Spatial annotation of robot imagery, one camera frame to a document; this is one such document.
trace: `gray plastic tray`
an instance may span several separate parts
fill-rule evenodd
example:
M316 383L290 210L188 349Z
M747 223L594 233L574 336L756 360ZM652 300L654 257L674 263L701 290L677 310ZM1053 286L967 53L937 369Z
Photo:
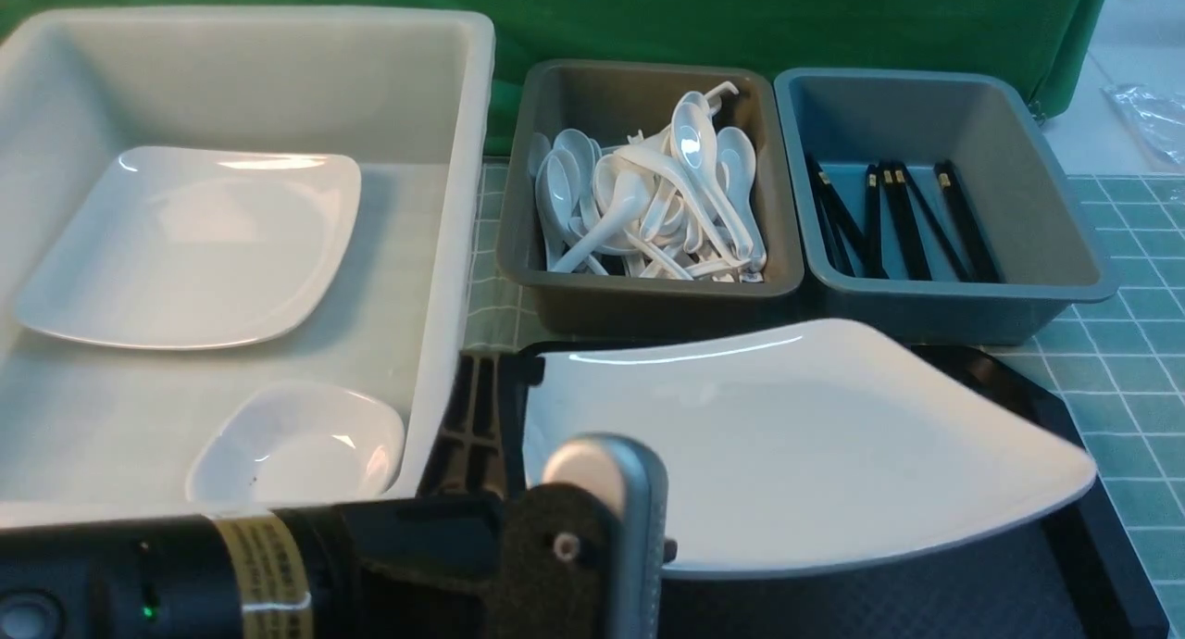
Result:
M752 204L766 238L766 282L545 271L526 167L531 135L555 138L563 128L577 128L601 146L619 146L639 129L648 136L665 128L685 91L706 91L725 81L736 83L741 95L724 98L716 126L736 124L757 149ZM774 90L757 74L630 62L543 62L527 75L523 90L498 235L498 264L508 280L531 294L539 319L553 332L686 339L757 330L787 320L793 311L790 296L805 273L792 200Z
M1117 289L1094 230L1065 196L1062 167L1007 83L976 74L802 69L779 75L774 87L816 314L860 320L909 343L1007 345L1071 302L1103 301ZM1004 285L954 281L916 205L934 281L904 280L888 213L890 280L835 270L809 194L807 151L861 224L867 165L905 162L941 211L933 167L952 159ZM950 235L954 228L943 226Z

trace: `white plastic bin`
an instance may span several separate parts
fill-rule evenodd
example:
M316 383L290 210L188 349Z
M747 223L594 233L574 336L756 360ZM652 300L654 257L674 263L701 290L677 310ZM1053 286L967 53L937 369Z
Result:
M4 503L175 506L209 437L278 378L397 408L406 451L389 494L414 494L463 334L493 45L485 15L379 7L51 11L18 27L0 45L0 524L18 522ZM359 162L350 249L303 325L162 353L13 320L43 254L135 146Z

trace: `green fabric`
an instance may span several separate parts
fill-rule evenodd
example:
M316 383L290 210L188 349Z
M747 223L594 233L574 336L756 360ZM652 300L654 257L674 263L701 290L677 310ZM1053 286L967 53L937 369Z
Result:
M470 9L498 28L491 153L505 154L519 84L551 57L736 65L966 70L1012 83L1052 116L1074 94L1102 0L0 0L0 34L56 6L377 5Z

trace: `white floor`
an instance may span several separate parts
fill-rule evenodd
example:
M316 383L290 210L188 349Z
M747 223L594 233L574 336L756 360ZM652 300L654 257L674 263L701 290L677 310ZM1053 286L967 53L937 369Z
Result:
M1044 128L1068 174L1185 174L1123 124L1100 89L1185 91L1185 0L1107 0L1070 109Z

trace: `chopstick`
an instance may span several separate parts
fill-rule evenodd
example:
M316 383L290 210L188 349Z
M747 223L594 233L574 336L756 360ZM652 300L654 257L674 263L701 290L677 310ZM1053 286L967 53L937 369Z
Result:
M972 212L971 203L967 202L967 193L955 174L955 166L949 159L937 162L934 166L934 174L939 178L939 187L946 199L947 209L955 222L955 229L962 238L967 256L971 260L972 271L979 281L999 283L999 268L997 268L992 253L987 248L984 235L975 224L975 213Z
M840 263L837 268L843 269L846 267L847 275L856 276L856 269L852 268L844 238L846 237L847 242L851 243L852 250L856 251L857 258L864 264L865 269L869 268L866 255L867 238L860 231L860 226L856 224L856 218L852 217L852 212L844 205L844 200L839 197L839 193L835 192L835 186L827 178L827 172L822 170L812 154L808 154L806 159L812 175L812 187L815 191L815 196L822 202L830 221L831 235L835 245L835 260Z
M893 229L897 230L897 242L901 245L902 257L905 260L905 273L909 275L909 280L934 280L930 264L925 260L925 247L922 245L922 234L917 229L917 218L914 217L914 205L910 204L904 180L902 184L893 180L891 162L880 162L879 171L883 175L885 197L889 200L889 215L892 217Z
M864 269L871 279L888 279L880 243L880 179L877 167L864 171Z
M808 162L814 162L807 156ZM821 170L811 170L811 194L814 198L815 212L819 216L819 226L822 231L824 247L827 250L827 262L844 275L854 276L851 256L847 256L847 248L844 245L844 237L835 222L835 215L827 202L827 188L824 179L827 175Z
M942 254L947 256L947 262L950 264L955 276L959 281L971 281L971 276L963 267L959 251L955 251L954 244L950 242L950 238L947 237L947 232L942 229L939 217L935 215L934 209L930 207L930 203L925 200L924 196L922 196L922 188L917 187L914 175L909 173L909 167L905 166L905 162L893 162L892 167L897 184L901 184L902 187L910 188L910 191L912 191L914 199L917 200L918 206L922 207L925 222L930 225L930 230L934 232L935 238L939 239L939 247L942 248Z

